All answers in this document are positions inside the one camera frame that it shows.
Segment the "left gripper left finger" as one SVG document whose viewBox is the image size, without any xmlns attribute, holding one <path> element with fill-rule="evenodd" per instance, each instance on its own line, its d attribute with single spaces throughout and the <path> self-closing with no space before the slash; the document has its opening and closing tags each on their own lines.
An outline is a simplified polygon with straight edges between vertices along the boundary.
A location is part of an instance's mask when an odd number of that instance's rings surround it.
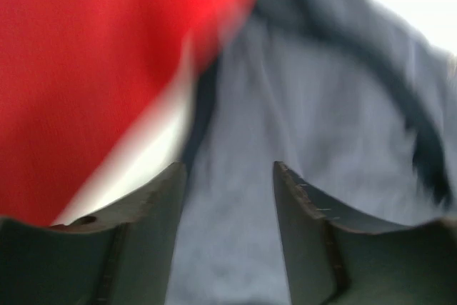
<svg viewBox="0 0 457 305">
<path fill-rule="evenodd" d="M 69 225 L 1 218 L 3 304 L 163 304 L 186 170 L 147 184 Z"/>
</svg>

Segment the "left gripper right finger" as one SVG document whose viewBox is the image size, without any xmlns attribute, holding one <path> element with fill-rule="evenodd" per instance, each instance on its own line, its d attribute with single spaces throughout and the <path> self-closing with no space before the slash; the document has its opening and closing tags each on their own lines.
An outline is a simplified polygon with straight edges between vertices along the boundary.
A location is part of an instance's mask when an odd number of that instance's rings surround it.
<svg viewBox="0 0 457 305">
<path fill-rule="evenodd" d="M 456 221 L 384 221 L 273 165 L 292 304 L 454 304 Z"/>
</svg>

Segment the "blue graphic tank top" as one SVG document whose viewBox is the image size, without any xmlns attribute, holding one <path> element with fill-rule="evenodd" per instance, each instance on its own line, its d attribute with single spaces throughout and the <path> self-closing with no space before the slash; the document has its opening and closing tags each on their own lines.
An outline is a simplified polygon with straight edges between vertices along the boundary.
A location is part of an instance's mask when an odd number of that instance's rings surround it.
<svg viewBox="0 0 457 305">
<path fill-rule="evenodd" d="M 272 191 L 402 224 L 456 209 L 455 65 L 372 0 L 257 0 L 199 82 L 168 304 L 287 304 Z"/>
</svg>

